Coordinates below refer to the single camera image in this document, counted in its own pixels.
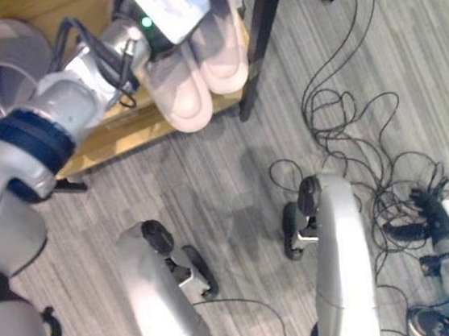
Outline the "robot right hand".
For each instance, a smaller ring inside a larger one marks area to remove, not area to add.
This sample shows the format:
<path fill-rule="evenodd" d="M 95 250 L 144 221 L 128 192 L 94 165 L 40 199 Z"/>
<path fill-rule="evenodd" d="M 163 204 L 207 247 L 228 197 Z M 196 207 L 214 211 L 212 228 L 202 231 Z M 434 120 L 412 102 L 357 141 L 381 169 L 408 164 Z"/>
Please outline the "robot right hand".
<path fill-rule="evenodd" d="M 400 226 L 386 222 L 382 226 L 385 234 L 402 242 L 431 239 L 435 245 L 449 239 L 449 213 L 445 210 L 435 189 L 412 188 L 410 200 L 420 209 L 424 222 Z"/>

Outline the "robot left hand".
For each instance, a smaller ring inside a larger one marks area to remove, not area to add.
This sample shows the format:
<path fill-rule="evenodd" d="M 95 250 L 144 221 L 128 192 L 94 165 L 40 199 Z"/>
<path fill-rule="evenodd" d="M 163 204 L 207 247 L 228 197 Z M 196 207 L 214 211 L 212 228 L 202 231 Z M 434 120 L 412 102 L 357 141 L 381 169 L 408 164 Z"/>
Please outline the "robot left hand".
<path fill-rule="evenodd" d="M 180 47 L 211 9 L 210 0 L 109 0 L 110 17 L 127 20 L 141 33 L 149 60 Z"/>

